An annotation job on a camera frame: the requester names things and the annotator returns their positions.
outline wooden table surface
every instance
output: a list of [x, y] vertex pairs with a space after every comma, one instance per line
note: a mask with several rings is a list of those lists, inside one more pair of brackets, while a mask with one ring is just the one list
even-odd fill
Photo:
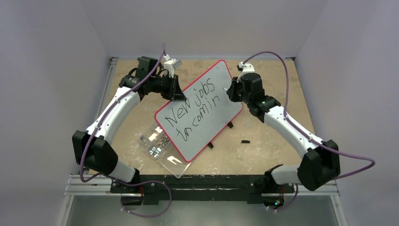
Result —
[[[202, 75], [217, 60], [182, 60], [176, 74], [182, 89]], [[237, 60], [226, 60], [232, 76], [238, 76]], [[255, 71], [261, 75], [263, 88], [269, 96], [275, 97], [282, 105], [285, 103], [286, 77], [284, 68], [278, 60], [252, 60]], [[290, 96], [288, 112], [310, 132], [313, 126], [303, 96], [301, 84], [294, 62], [286, 61], [288, 66]], [[116, 92], [120, 79], [132, 68], [136, 60], [119, 60], [113, 78], [108, 102]], [[132, 110], [117, 132], [113, 148], [119, 158], [140, 170], [141, 174], [171, 174], [159, 162], [146, 154], [139, 146], [139, 135], [155, 122], [154, 114], [167, 100], [160, 94], [150, 93]], [[213, 141], [214, 148], [206, 147], [193, 160], [185, 174], [263, 174], [277, 164], [299, 164], [296, 151], [284, 138], [266, 124], [252, 116], [244, 105], [243, 110], [232, 121], [232, 129], [224, 129]], [[241, 140], [250, 144], [241, 144]]]

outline metal frame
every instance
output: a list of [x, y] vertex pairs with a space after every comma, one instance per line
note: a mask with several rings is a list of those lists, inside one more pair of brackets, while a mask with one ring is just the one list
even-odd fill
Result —
[[[96, 117], [104, 110], [106, 107], [107, 97], [110, 92], [110, 87], [112, 85], [112, 80], [115, 75], [116, 64], [119, 57], [112, 57], [110, 62], [110, 68], [108, 71], [107, 80], [105, 83], [104, 90], [101, 96], [101, 103], [99, 105]], [[84, 175], [85, 178], [89, 178], [91, 175]], [[140, 194], [113, 194], [110, 193], [111, 179], [104, 176], [98, 176], [87, 183], [83, 183], [80, 180], [79, 175], [70, 175], [68, 184], [64, 193], [64, 200], [61, 209], [61, 215], [59, 216], [57, 225], [65, 226], [71, 211], [71, 206], [75, 196], [129, 196], [129, 197], [139, 197]], [[267, 196], [278, 196], [279, 194], [262, 194], [263, 197]], [[293, 196], [294, 194], [287, 193], [285, 196]], [[314, 192], [307, 190], [303, 185], [298, 185], [298, 195], [307, 196], [330, 196], [332, 206], [334, 208], [335, 217], [339, 226], [347, 226], [345, 214], [342, 209], [341, 199], [339, 196], [338, 187], [335, 181], [330, 181], [317, 189]]]

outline beige table surface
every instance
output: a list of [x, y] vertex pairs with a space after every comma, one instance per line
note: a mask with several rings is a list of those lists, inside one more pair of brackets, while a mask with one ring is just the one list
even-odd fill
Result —
[[[176, 70], [182, 88], [188, 86], [202, 75], [217, 60], [182, 60], [183, 65]], [[237, 60], [226, 60], [232, 76], [238, 76]], [[286, 78], [284, 68], [277, 60], [253, 60], [255, 71], [261, 75], [266, 94], [275, 97], [282, 105], [285, 103]], [[306, 106], [301, 84], [294, 62], [286, 61], [290, 73], [290, 97], [288, 112], [299, 123], [313, 132], [313, 126]], [[136, 60], [119, 60], [112, 82], [108, 102], [116, 92], [120, 79], [132, 68]], [[138, 144], [139, 135], [145, 132], [154, 120], [155, 112], [167, 100], [160, 94], [150, 93], [132, 110], [117, 132], [113, 149], [119, 158], [140, 170], [141, 174], [170, 174], [160, 163], [144, 153]], [[243, 110], [232, 121], [232, 129], [224, 129], [213, 141], [214, 148], [206, 147], [193, 160], [185, 174], [263, 174], [277, 164], [299, 164], [296, 151], [280, 134], [262, 124], [252, 116], [244, 105]], [[241, 140], [250, 144], [241, 144]]]

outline black stand foot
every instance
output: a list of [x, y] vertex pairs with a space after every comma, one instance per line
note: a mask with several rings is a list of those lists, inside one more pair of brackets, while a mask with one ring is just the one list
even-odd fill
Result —
[[227, 124], [227, 126], [228, 126], [229, 128], [233, 128], [233, 123], [232, 123], [232, 122], [229, 122], [229, 123]]

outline robotic arm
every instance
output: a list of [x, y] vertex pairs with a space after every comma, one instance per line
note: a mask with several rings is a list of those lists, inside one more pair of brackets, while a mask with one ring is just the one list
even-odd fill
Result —
[[[289, 183], [302, 184], [308, 190], [314, 191], [336, 178], [340, 174], [339, 156], [310, 140], [313, 139], [335, 150], [338, 150], [337, 144], [333, 140], [325, 142], [309, 132], [284, 112], [284, 107], [280, 102], [265, 95], [262, 79], [259, 74], [255, 73], [254, 67], [250, 63], [243, 64], [241, 62], [238, 69], [242, 72], [239, 77], [234, 77], [231, 81], [231, 86], [227, 90], [229, 99], [233, 102], [244, 102], [253, 116], [280, 133], [302, 159], [300, 165], [278, 165], [265, 172], [267, 184], [271, 187]], [[287, 117], [299, 129], [309, 134], [310, 138], [306, 138], [288, 123]]]
[[[98, 119], [90, 125], [85, 132], [76, 131], [72, 136], [73, 149], [75, 159], [80, 164], [83, 151], [88, 143], [90, 135], [97, 129], [96, 135], [93, 137], [89, 145], [84, 166], [95, 170], [99, 173], [109, 175], [125, 182], [138, 182], [138, 170], [128, 166], [118, 159], [118, 155], [112, 149], [111, 144], [116, 132], [126, 119], [129, 112], [136, 107], [145, 95], [150, 92], [160, 93], [164, 99], [171, 101], [185, 101], [182, 90], [180, 89], [178, 76], [174, 75], [174, 70], [181, 65], [179, 59], [170, 59], [169, 55], [165, 55], [166, 62], [160, 69], [158, 74], [155, 72], [146, 80], [137, 91], [128, 93], [121, 100], [120, 97], [143, 80], [155, 67], [157, 59], [150, 57], [140, 57], [137, 68], [132, 69], [119, 83], [119, 87], [113, 100], [109, 103]], [[100, 119], [106, 114], [100, 128], [97, 127]]]

